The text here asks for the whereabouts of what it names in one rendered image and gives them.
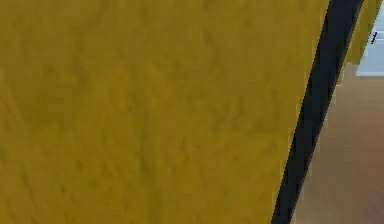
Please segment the white room door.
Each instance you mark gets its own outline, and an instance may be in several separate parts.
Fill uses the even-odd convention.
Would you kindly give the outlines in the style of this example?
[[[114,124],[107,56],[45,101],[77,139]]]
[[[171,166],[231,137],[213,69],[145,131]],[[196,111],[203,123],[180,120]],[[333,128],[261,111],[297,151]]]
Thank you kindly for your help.
[[[370,43],[377,32],[376,40]],[[373,24],[364,48],[363,56],[357,69],[360,77],[384,77],[384,0],[379,0],[379,8],[373,17]]]

